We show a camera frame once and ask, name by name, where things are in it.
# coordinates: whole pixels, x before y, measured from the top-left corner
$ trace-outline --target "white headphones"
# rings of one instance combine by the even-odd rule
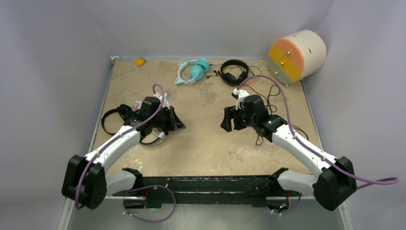
[[[180,75],[182,74],[182,71],[190,65],[193,65],[189,76],[190,80],[183,80]],[[201,58],[199,60],[190,60],[187,62],[178,62],[178,77],[175,80],[175,84],[185,84],[185,85],[192,85],[196,81],[200,80],[203,78],[204,73],[209,71],[210,68],[210,63],[207,59]]]

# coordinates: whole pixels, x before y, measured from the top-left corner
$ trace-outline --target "wooden table surface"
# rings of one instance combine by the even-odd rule
[[[233,87],[226,85],[220,77],[211,77],[196,82],[192,86],[175,85],[179,60],[147,61],[138,67],[134,61],[117,61],[104,104],[103,114],[120,104],[133,106],[134,101],[142,101],[152,96],[152,85],[159,83],[166,92],[173,94],[169,104],[175,108],[186,129],[170,133],[160,144],[145,147],[138,144],[125,153],[108,171],[119,172],[122,168],[138,169],[144,176],[198,176],[198,175],[257,175],[272,174],[281,167],[308,173],[309,171],[291,154],[279,146],[264,140],[256,146],[257,135],[252,128],[225,132],[220,123],[224,117],[224,107],[232,106],[236,100],[230,95]],[[211,60],[211,64],[221,64],[225,60]],[[260,68],[262,74],[272,76],[266,60],[245,60],[249,66]],[[182,77],[189,77],[187,67]],[[211,66],[206,75],[220,66]],[[251,68],[255,74],[259,70]],[[235,76],[239,68],[231,70]],[[273,83],[260,79],[252,83],[257,92],[268,95]],[[254,92],[244,87],[250,94]],[[303,129],[310,141],[319,146],[302,83],[297,82],[288,88],[283,87],[289,104],[292,123]],[[277,107],[276,114],[286,119],[282,95],[271,96],[271,104]],[[123,124],[118,114],[109,116],[105,127],[110,132],[117,131]],[[145,142],[154,140],[158,131],[153,131]],[[94,149],[111,136],[99,125]]]

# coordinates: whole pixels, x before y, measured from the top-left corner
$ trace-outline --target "cat ear headphones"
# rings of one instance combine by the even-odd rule
[[[189,72],[190,80],[183,80],[180,76],[182,71],[190,65],[193,65],[191,71]],[[175,84],[185,84],[185,85],[192,85],[196,81],[203,78],[204,73],[209,71],[210,63],[207,59],[201,58],[199,60],[190,60],[187,62],[178,62],[178,77],[175,80]]]
[[[223,69],[227,66],[241,66],[243,67],[245,70],[242,71],[242,73],[240,74],[240,76],[238,78],[235,78],[234,75],[232,75],[231,73],[224,73]],[[223,81],[231,86],[237,86],[239,84],[241,84],[247,77],[248,77],[248,72],[249,72],[249,66],[240,60],[228,60],[225,63],[222,64],[221,68],[220,68],[220,76],[221,79],[223,79]]]

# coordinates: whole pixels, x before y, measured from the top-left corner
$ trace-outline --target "white wall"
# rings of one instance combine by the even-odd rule
[[[110,56],[80,0],[0,1],[0,229],[56,229]]]
[[[280,37],[317,30],[333,0],[84,2],[115,56],[258,58]]]
[[[323,147],[359,176],[401,179],[349,199],[358,230],[406,226],[405,12],[402,0],[335,0],[318,31],[326,62],[305,79]]]

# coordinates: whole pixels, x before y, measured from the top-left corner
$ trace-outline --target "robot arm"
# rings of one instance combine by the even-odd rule
[[[234,120],[234,130],[252,127],[261,137],[277,144],[295,156],[312,173],[296,173],[282,168],[273,174],[283,190],[297,191],[305,195],[312,195],[327,210],[334,210],[357,190],[355,179],[349,178],[334,169],[325,159],[341,169],[354,174],[352,163],[347,158],[337,159],[297,133],[291,133],[287,122],[278,115],[269,115],[263,100],[259,95],[249,95],[245,90],[234,89],[232,93],[237,104],[225,108],[224,120],[221,128],[230,132],[231,120]],[[314,149],[323,158],[303,147],[295,137],[305,145]]]
[[[79,179],[86,165],[96,155],[98,157],[91,164],[82,185],[80,185],[79,203],[90,209],[95,209],[106,196],[141,187],[139,183],[142,183],[142,180],[139,179],[142,178],[142,174],[138,170],[125,168],[115,175],[106,175],[106,172],[124,153],[149,135],[153,128],[157,128],[161,132],[185,128],[185,125],[176,116],[174,108],[169,106],[167,99],[164,99],[162,109],[155,117],[136,130],[128,132],[149,118],[157,110],[161,99],[162,96],[158,93],[155,93],[154,97],[146,97],[142,101],[141,108],[124,122],[124,125],[113,137],[84,157],[73,156],[68,162],[62,195],[75,199]]]

